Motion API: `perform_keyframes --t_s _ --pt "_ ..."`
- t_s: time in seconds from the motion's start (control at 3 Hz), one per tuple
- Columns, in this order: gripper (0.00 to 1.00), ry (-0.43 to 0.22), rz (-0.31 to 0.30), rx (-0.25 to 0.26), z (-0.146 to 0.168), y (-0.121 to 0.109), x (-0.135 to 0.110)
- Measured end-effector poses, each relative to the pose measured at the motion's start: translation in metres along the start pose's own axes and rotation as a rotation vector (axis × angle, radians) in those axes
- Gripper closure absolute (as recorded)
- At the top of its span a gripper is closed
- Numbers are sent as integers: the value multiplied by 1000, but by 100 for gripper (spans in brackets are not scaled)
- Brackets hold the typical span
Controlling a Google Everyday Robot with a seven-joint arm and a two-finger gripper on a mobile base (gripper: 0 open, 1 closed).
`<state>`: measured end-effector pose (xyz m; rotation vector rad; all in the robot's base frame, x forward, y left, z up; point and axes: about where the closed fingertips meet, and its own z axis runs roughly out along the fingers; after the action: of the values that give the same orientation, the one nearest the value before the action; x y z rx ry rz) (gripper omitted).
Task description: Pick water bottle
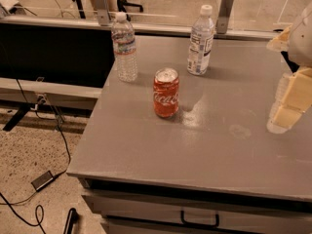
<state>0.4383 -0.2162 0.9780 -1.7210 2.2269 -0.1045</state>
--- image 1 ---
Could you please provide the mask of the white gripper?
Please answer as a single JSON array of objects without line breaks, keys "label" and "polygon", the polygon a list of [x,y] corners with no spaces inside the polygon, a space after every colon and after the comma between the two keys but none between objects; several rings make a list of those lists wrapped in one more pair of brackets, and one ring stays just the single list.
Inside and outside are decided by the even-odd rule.
[{"label": "white gripper", "polygon": [[282,75],[269,113],[267,130],[283,134],[312,106],[312,2],[292,26],[271,39],[266,48],[275,52],[288,51],[289,59],[303,66],[293,74]]}]

